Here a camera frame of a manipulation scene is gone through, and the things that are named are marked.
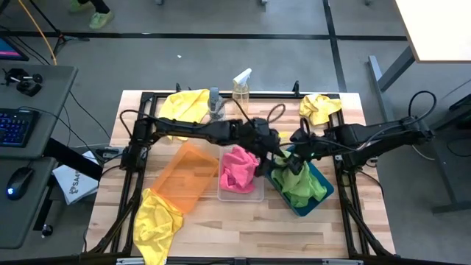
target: yellow shoe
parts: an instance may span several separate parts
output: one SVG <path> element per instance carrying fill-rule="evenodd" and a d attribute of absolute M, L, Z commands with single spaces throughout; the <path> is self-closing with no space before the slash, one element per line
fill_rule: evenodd
<path fill-rule="evenodd" d="M 70 13 L 78 13 L 78 12 L 91 9 L 92 7 L 93 7 L 93 4 L 90 1 L 84 4 L 80 4 L 78 0 L 71 0 L 71 4 L 68 7 L 68 11 Z"/>
<path fill-rule="evenodd" d="M 91 29 L 101 29 L 108 22 L 112 21 L 114 18 L 113 12 L 108 12 L 108 14 L 94 13 L 91 17 L 90 28 Z"/>

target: monitor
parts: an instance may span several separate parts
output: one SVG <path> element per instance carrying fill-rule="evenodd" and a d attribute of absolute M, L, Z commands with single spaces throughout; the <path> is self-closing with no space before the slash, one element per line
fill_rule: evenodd
<path fill-rule="evenodd" d="M 0 37 L 0 60 L 28 61 L 29 58 L 8 39 Z"/>

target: keyboard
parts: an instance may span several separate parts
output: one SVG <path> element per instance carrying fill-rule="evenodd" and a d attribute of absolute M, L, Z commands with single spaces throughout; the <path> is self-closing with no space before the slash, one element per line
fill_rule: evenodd
<path fill-rule="evenodd" d="M 38 117 L 35 110 L 0 108 L 0 146 L 25 147 Z"/>

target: yellow cloth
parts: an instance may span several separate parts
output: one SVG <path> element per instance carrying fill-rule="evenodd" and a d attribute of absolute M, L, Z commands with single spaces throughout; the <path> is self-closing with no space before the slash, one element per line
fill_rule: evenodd
<path fill-rule="evenodd" d="M 323 95 L 307 95 L 300 104 L 300 115 L 309 119 L 312 125 L 329 121 L 329 115 L 341 109 L 340 99 L 329 99 Z"/>
<path fill-rule="evenodd" d="M 167 97 L 159 112 L 159 118 L 176 119 L 178 121 L 201 122 L 209 111 L 209 90 L 182 91 Z"/>
<path fill-rule="evenodd" d="M 149 188 L 142 192 L 142 198 L 134 221 L 134 244 L 146 265 L 163 265 L 174 234 L 183 225 L 183 215 Z"/>

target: blue tray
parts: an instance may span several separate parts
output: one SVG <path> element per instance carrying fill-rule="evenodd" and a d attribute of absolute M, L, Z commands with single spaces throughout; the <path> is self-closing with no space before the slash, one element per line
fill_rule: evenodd
<path fill-rule="evenodd" d="M 281 192 L 280 184 L 278 181 L 272 179 L 272 170 L 270 169 L 265 177 L 268 181 L 275 187 L 275 189 L 280 193 L 281 197 L 285 200 L 286 204 L 293 210 L 293 212 L 298 216 L 306 216 L 310 213 L 319 203 L 323 202 L 327 197 L 329 197 L 333 193 L 333 186 L 330 184 L 328 180 L 322 175 L 322 173 L 315 167 L 311 162 L 308 163 L 309 169 L 311 170 L 311 176 L 316 176 L 319 183 L 327 189 L 327 193 L 325 194 L 324 198 L 321 199 L 320 202 L 316 201 L 313 197 L 308 200 L 308 204 L 305 207 L 295 208 L 291 205 L 289 198 Z"/>

